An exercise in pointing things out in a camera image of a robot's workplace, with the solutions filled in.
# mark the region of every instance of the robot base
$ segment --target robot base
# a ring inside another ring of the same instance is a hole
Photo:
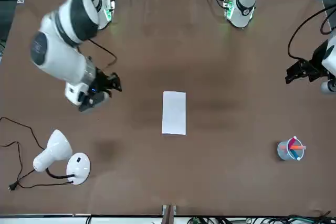
[[[114,9],[116,7],[116,2],[114,0],[101,0],[102,6],[98,11],[99,16],[99,26],[98,30],[104,29],[108,23],[113,20]]]
[[[224,17],[234,27],[244,28],[245,26],[248,25],[248,23],[253,17],[255,7],[253,7],[252,11],[249,12],[248,15],[244,16],[238,9],[236,5],[236,0],[224,0],[223,5],[224,7],[227,7],[227,9],[224,9]]]

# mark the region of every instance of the pen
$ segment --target pen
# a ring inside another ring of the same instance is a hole
[[[294,151],[294,150],[290,150],[290,152],[292,152],[294,158],[295,158],[297,161],[300,161],[301,158],[298,156],[298,154],[296,153],[296,151]]]

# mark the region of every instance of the robotic arm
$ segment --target robotic arm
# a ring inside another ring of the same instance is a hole
[[[311,60],[300,59],[287,69],[286,84],[295,79],[308,77],[313,82],[322,77],[328,77],[321,85],[322,93],[330,94],[336,91],[336,36],[323,42],[313,53]]]
[[[107,100],[111,97],[111,89],[121,91],[116,73],[105,75],[90,57],[86,58],[76,49],[111,21],[114,2],[109,5],[108,1],[66,0],[58,10],[43,17],[32,43],[34,64],[66,81],[65,95],[80,111]]]
[[[224,0],[224,16],[237,28],[244,28],[252,19],[256,0]]]

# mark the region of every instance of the lamp base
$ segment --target lamp base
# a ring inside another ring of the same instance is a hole
[[[89,177],[91,162],[84,153],[75,153],[70,158],[67,165],[67,175],[74,174],[74,177],[68,178],[73,185],[80,185]]]

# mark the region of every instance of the plug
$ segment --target plug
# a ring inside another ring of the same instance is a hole
[[[12,183],[11,185],[9,185],[8,187],[8,191],[14,191],[17,187],[17,185],[19,184],[18,181],[15,181],[14,183]]]

